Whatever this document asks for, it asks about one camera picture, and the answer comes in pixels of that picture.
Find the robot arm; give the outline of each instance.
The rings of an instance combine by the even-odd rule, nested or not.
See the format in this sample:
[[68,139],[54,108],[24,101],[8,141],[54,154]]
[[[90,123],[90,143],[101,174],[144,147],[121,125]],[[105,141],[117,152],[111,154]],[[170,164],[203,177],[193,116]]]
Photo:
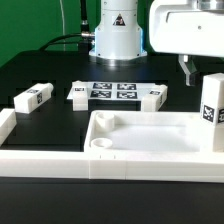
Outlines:
[[179,54],[187,85],[196,71],[184,55],[224,56],[224,0],[154,0],[150,42],[157,52]]

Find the white box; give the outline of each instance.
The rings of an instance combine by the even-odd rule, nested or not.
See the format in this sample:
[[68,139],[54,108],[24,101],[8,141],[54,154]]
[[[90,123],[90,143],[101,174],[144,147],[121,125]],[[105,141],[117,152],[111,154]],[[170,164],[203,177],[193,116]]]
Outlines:
[[150,92],[142,98],[141,111],[158,111],[167,99],[167,90],[168,88],[165,85],[153,86]]
[[53,88],[51,83],[38,83],[32,86],[30,89],[14,97],[15,111],[18,113],[31,113],[51,98]]
[[201,99],[201,150],[224,151],[224,74],[204,76]]
[[81,81],[72,83],[73,111],[88,110],[87,86]]
[[14,109],[3,109],[0,113],[0,146],[16,126]]

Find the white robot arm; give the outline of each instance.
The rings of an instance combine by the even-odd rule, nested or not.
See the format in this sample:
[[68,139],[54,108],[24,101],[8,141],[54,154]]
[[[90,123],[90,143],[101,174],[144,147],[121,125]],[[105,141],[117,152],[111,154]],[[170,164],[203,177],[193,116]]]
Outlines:
[[224,0],[154,0],[150,9],[150,43],[180,55],[187,85],[196,71],[187,55],[224,57],[223,27]]
[[101,22],[95,29],[90,61],[109,66],[146,60],[143,30],[137,23],[138,0],[101,0]]

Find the green background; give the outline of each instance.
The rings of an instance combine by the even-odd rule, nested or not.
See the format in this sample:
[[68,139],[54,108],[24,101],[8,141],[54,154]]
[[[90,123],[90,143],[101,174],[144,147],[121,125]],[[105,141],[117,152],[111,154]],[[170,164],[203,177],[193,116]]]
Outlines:
[[[147,33],[148,7],[152,0],[139,0],[138,23]],[[80,32],[80,1],[62,0],[65,33]],[[100,22],[100,0],[87,0],[90,30]],[[0,1],[0,66],[21,51],[37,50],[49,40],[63,35],[60,0]],[[63,50],[50,47],[49,50]],[[66,46],[66,50],[77,50]]]

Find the black table surface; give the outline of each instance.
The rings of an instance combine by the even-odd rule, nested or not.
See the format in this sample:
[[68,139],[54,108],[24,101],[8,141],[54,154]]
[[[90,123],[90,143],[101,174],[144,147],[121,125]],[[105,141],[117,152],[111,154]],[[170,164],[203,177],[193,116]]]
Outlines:
[[[218,58],[196,57],[203,75],[224,72]],[[140,109],[139,102],[89,100],[88,112],[73,112],[72,82],[135,82],[168,85],[162,111],[199,112],[202,85],[188,87],[175,55],[110,68],[76,52],[21,52],[0,68],[0,110],[36,83],[51,82],[52,98],[31,114],[16,114],[17,126],[2,149],[83,151],[93,110]],[[0,223],[224,223],[220,183],[0,178]]]

